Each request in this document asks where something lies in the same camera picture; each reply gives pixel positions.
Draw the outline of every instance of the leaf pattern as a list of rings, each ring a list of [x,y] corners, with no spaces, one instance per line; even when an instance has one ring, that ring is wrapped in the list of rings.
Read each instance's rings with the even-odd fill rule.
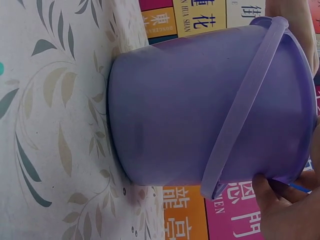
[[[99,28],[96,9],[95,9],[94,2],[92,0],[91,0],[91,13],[92,13],[92,17],[95,22],[95,25]]]
[[[34,50],[31,56],[40,54],[46,50],[49,49],[57,49],[55,45],[53,45],[51,42],[44,40],[44,39],[40,39],[36,42],[35,46],[34,46]]]
[[[4,117],[6,112],[8,111],[10,104],[15,98],[19,88],[8,92],[1,100],[0,100],[0,119]]]
[[[95,70],[98,72],[98,59],[97,59],[96,51],[93,51],[93,62],[94,62]]]
[[[42,0],[36,0],[36,8],[38,9],[38,14],[41,19],[41,22],[43,26],[47,29],[45,20],[44,20],[44,15],[43,15],[43,9],[42,9]]]
[[[19,138],[17,136],[17,133],[15,134],[15,139],[16,139],[16,144],[17,144],[17,147],[18,147],[18,151],[19,151],[19,154],[20,154],[20,159],[22,161],[22,164],[26,170],[26,172],[29,174],[30,178],[39,183],[41,182],[41,179],[34,167],[34,165],[31,163],[30,159],[28,158],[28,156],[26,155],[24,149],[22,148],[21,144],[20,144],[20,141],[19,141]]]
[[[83,240],[81,232],[79,230],[79,228],[76,229],[75,231],[75,236],[74,236],[74,240]]]
[[[48,74],[43,84],[43,96],[46,104],[51,108],[54,98],[54,91],[61,75],[66,71],[66,67],[60,67]]]
[[[61,47],[63,50],[65,49],[65,44],[64,44],[64,16],[62,15],[62,11],[60,11],[60,16],[58,20],[58,38],[61,44]]]
[[[73,211],[69,213],[62,221],[68,224],[72,224],[78,219],[79,215],[80,213]]]
[[[99,150],[100,150],[102,156],[105,157],[106,154],[105,154],[104,148],[102,147],[101,142],[100,142],[98,139],[96,139],[96,144],[97,144],[97,146],[99,147]]]
[[[110,177],[110,173],[109,173],[109,171],[107,169],[102,169],[100,171],[100,174],[106,179]]]
[[[64,107],[66,107],[67,102],[71,98],[71,95],[75,86],[75,79],[77,74],[74,72],[67,72],[61,82],[61,95]]]
[[[69,227],[62,235],[61,240],[71,240],[71,238],[75,234],[75,230],[76,230],[76,225]]]
[[[103,208],[103,209],[108,205],[109,195],[110,195],[110,193],[108,192],[108,193],[105,195],[105,197],[103,198],[103,204],[102,204],[102,208]]]
[[[115,198],[118,198],[118,194],[117,194],[117,191],[114,187],[110,187],[110,190],[111,190],[111,194],[112,196],[114,196]]]
[[[139,231],[142,230],[142,228],[144,227],[145,224],[145,213],[141,213],[140,215],[140,225],[139,225]]]
[[[47,201],[45,199],[43,199],[38,193],[37,191],[34,189],[34,187],[31,185],[30,181],[28,180],[25,171],[23,170],[21,163],[19,162],[19,166],[23,175],[23,179],[25,181],[26,186],[28,187],[32,197],[34,198],[34,200],[40,204],[41,206],[48,208],[51,206],[52,202],[51,201]]]
[[[142,200],[144,200],[146,198],[146,193],[145,193],[145,190],[141,189],[139,191],[139,196]]]
[[[86,0],[84,5],[81,7],[81,9],[79,11],[77,11],[75,14],[83,14],[85,12],[85,10],[87,9],[87,6],[88,6],[88,2],[89,0]]]
[[[34,90],[34,84],[32,83],[31,87],[26,92],[25,100],[24,100],[24,113],[25,113],[26,119],[30,118],[30,114],[32,111],[33,90]]]
[[[92,114],[93,119],[95,120],[96,124],[98,124],[97,113],[96,113],[95,107],[92,104],[92,102],[90,101],[90,99],[88,99],[88,105],[89,105],[89,110]]]
[[[103,93],[98,93],[95,97],[92,98],[96,103],[100,103],[104,99]]]
[[[24,8],[26,8],[25,5],[24,5],[24,1],[23,1],[23,0],[18,0],[18,2],[19,2]]]
[[[111,205],[111,212],[114,217],[116,217],[116,207],[115,207],[115,202],[112,196],[110,196],[110,205]]]
[[[75,44],[74,44],[74,34],[72,32],[71,26],[69,24],[69,30],[68,30],[68,44],[69,44],[69,49],[70,49],[70,53],[73,57],[73,59],[75,59],[75,52],[74,52],[74,48],[75,48]]]
[[[116,40],[114,34],[110,30],[105,31],[105,35],[107,36],[107,38],[111,43],[113,43]]]
[[[99,204],[96,206],[95,210],[95,227],[96,230],[101,238],[101,233],[102,233],[102,213],[99,207]]]
[[[70,148],[65,140],[65,136],[62,131],[61,125],[59,125],[58,148],[59,148],[60,160],[61,160],[63,169],[68,174],[68,176],[71,177],[72,154],[71,154]]]
[[[91,234],[92,234],[92,225],[89,213],[85,215],[84,218],[84,224],[83,224],[83,237],[84,240],[91,240]]]
[[[105,137],[105,135],[101,131],[97,131],[95,132],[95,134],[98,136],[98,138],[101,138],[101,139]]]
[[[95,139],[94,137],[91,137],[90,144],[89,144],[89,154],[92,152],[92,149],[94,148]]]
[[[68,200],[68,203],[83,205],[88,202],[88,198],[80,192],[75,192],[71,195]]]
[[[17,79],[10,79],[5,82],[6,85],[18,85],[19,83],[20,83],[20,81]]]
[[[52,1],[49,7],[49,25],[50,25],[50,29],[51,32],[53,33],[53,35],[55,35],[54,30],[53,30],[53,26],[52,26],[52,13],[54,11],[54,5],[55,5],[55,1]]]

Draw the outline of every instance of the tablecloth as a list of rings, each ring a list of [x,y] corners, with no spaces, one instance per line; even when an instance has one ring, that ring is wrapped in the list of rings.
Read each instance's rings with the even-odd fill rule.
[[[0,239],[163,240],[106,112],[113,59],[148,44],[138,0],[0,0]]]

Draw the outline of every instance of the bucket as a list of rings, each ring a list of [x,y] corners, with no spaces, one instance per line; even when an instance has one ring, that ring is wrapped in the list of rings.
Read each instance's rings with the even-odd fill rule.
[[[315,87],[282,17],[122,54],[108,94],[115,149],[138,185],[201,185],[214,199],[257,173],[292,182],[309,158]]]

